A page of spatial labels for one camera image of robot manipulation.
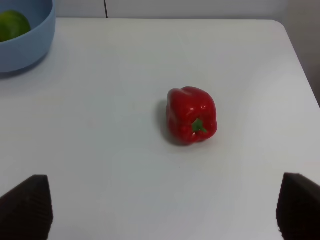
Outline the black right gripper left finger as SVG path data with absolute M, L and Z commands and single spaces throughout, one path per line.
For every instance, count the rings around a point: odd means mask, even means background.
M 47 175 L 33 175 L 0 198 L 2 240 L 47 240 L 53 219 Z

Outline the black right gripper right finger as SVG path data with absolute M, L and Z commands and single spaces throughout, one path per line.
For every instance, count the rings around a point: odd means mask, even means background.
M 320 238 L 320 186 L 298 173 L 284 173 L 276 220 L 285 240 Z

